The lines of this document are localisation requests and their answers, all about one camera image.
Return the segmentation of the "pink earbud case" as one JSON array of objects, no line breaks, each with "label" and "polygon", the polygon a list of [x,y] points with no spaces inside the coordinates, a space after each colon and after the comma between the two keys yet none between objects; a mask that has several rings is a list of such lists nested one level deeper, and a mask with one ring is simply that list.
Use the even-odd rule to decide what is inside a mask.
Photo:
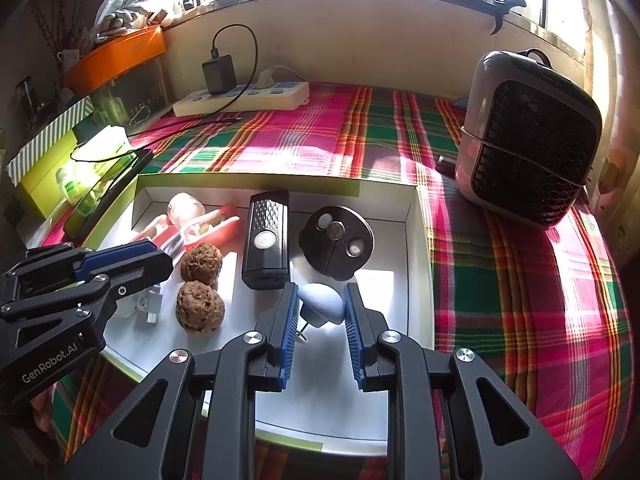
[{"label": "pink earbud case", "polygon": [[178,226],[168,219],[167,214],[160,214],[154,218],[132,239],[133,242],[138,240],[150,240],[159,250],[166,252],[174,260],[183,254],[183,236]]}]

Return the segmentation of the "brown walnut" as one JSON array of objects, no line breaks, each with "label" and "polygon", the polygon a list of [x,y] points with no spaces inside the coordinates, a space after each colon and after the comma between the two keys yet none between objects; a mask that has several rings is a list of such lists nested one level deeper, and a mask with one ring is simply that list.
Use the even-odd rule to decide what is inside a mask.
[{"label": "brown walnut", "polygon": [[221,326],[226,307],[210,286],[198,281],[185,282],[178,290],[175,314],[186,332],[205,335]]},{"label": "brown walnut", "polygon": [[180,275],[185,282],[200,282],[217,288],[224,256],[221,250],[210,243],[201,243],[188,252],[181,263]]}]

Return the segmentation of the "white round plug gadget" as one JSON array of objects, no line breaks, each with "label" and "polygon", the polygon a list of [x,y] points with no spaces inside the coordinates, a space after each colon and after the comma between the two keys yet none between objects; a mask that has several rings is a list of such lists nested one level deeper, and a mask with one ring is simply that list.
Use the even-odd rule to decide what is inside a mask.
[{"label": "white round plug gadget", "polygon": [[297,331],[300,340],[307,340],[304,331],[308,326],[320,328],[326,323],[340,325],[344,322],[344,301],[332,287],[309,283],[299,287],[297,297],[300,301],[299,316],[304,320],[304,325]]}]

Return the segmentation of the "green white knob gadget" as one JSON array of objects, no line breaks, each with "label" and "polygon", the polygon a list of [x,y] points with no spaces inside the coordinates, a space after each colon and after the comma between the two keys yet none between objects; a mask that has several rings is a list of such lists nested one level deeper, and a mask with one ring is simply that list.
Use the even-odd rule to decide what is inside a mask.
[{"label": "green white knob gadget", "polygon": [[163,295],[160,285],[153,285],[141,292],[116,301],[115,318],[128,318],[135,313],[141,314],[148,324],[156,325],[160,317]]}]

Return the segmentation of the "black remote control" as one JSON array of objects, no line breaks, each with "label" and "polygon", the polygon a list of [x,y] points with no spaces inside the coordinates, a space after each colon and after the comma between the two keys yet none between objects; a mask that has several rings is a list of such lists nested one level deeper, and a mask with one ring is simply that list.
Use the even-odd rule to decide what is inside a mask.
[{"label": "black remote control", "polygon": [[138,148],[122,155],[99,177],[98,182],[82,196],[63,226],[64,240],[79,245],[96,226],[99,218],[119,194],[137,177],[152,159],[149,148]]}]

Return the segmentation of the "white round small object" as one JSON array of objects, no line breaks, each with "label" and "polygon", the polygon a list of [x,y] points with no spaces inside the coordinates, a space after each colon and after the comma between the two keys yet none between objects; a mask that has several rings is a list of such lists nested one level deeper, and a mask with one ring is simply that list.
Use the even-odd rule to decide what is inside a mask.
[{"label": "white round small object", "polygon": [[182,192],[175,195],[167,206],[167,219],[177,228],[181,229],[192,222],[193,219],[205,214],[205,207],[192,195]]}]

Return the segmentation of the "red earbud case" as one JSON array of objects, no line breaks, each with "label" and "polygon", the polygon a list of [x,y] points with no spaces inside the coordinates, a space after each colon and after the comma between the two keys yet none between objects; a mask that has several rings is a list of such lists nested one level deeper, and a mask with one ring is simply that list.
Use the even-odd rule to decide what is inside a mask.
[{"label": "red earbud case", "polygon": [[224,248],[244,233],[244,221],[235,204],[228,203],[198,218],[181,229],[184,249],[190,252],[201,244]]}]

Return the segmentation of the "yellow green gift box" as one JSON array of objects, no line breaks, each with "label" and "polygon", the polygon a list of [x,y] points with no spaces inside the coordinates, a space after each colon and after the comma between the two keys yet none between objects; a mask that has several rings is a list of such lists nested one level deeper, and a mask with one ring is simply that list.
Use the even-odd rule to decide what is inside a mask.
[{"label": "yellow green gift box", "polygon": [[64,134],[18,185],[15,194],[24,211],[36,218],[44,219],[64,200],[55,181],[56,170],[70,160],[70,154],[78,148],[73,130]]}]

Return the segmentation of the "green white plastic package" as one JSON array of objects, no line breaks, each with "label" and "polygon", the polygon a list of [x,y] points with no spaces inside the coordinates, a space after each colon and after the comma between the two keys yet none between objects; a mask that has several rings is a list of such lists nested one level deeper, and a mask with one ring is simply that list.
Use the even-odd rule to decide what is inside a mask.
[{"label": "green white plastic package", "polygon": [[87,194],[90,200],[97,200],[135,159],[125,128],[106,126],[73,150],[70,160],[56,170],[55,181],[64,200],[77,206]]}]

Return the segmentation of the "black rectangular device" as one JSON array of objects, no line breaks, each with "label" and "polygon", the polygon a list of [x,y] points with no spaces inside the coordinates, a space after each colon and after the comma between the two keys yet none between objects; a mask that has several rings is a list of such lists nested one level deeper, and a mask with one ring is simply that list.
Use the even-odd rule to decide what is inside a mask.
[{"label": "black rectangular device", "polygon": [[247,215],[242,280],[254,290],[282,289],[290,280],[288,191],[254,194]]}]

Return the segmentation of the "plaid pink green bedsheet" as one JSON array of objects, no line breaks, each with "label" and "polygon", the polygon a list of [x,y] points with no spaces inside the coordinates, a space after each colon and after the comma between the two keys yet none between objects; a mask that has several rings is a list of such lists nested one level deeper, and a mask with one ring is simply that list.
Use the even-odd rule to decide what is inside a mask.
[{"label": "plaid pink green bedsheet", "polygon": [[435,294],[435,346],[468,347],[596,478],[630,434],[637,337],[596,218],[577,203],[538,231],[465,200],[436,160],[457,151],[462,111],[447,101],[313,84],[294,112],[232,125],[163,118],[145,139],[153,174],[323,174],[418,187]]}]

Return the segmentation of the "black round disc gadget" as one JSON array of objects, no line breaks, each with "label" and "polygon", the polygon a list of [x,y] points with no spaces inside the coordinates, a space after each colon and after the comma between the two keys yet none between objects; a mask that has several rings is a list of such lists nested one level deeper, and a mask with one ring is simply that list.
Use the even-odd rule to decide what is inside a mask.
[{"label": "black round disc gadget", "polygon": [[345,206],[324,206],[307,220],[299,232],[298,244],[314,270],[346,282],[370,259],[374,233],[357,211]]}]

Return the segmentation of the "orange storage box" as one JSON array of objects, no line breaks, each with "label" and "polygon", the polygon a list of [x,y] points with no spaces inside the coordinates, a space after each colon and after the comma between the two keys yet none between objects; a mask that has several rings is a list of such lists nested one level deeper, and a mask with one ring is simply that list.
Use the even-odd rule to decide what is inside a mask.
[{"label": "orange storage box", "polygon": [[140,29],[89,52],[66,72],[63,84],[76,96],[88,96],[112,79],[165,52],[160,26]]}]

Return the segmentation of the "white power strip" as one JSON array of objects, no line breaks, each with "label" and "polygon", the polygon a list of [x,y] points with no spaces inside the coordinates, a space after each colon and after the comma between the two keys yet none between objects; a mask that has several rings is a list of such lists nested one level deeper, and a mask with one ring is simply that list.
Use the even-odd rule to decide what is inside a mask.
[{"label": "white power strip", "polygon": [[306,81],[285,81],[246,90],[239,84],[229,92],[210,94],[206,89],[194,91],[172,106],[177,117],[209,115],[216,112],[262,112],[263,110],[297,110],[309,102]]}]

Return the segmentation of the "pink black portable heater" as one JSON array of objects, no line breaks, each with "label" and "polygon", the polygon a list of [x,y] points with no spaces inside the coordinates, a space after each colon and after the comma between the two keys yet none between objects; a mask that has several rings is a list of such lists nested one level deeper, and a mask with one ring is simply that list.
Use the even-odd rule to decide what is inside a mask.
[{"label": "pink black portable heater", "polygon": [[601,134],[596,102],[547,61],[490,51],[472,79],[458,189],[474,204],[549,229],[586,185]]}]

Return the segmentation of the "black window latch hook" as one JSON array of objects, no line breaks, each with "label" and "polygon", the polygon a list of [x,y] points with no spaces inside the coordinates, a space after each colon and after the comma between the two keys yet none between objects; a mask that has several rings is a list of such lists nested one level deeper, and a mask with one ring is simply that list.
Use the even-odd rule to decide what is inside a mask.
[{"label": "black window latch hook", "polygon": [[492,7],[494,8],[495,26],[491,36],[497,35],[502,29],[503,18],[508,15],[514,8],[526,8],[526,0],[492,0]]}]

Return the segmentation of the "patterned window curtain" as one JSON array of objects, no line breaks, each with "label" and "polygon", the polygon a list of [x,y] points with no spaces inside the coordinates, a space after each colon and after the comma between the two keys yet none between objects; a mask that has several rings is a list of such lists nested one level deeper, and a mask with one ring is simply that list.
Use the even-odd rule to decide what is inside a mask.
[{"label": "patterned window curtain", "polygon": [[639,10],[637,0],[582,0],[588,32],[585,87],[603,130],[587,184],[616,266],[639,253]]}]

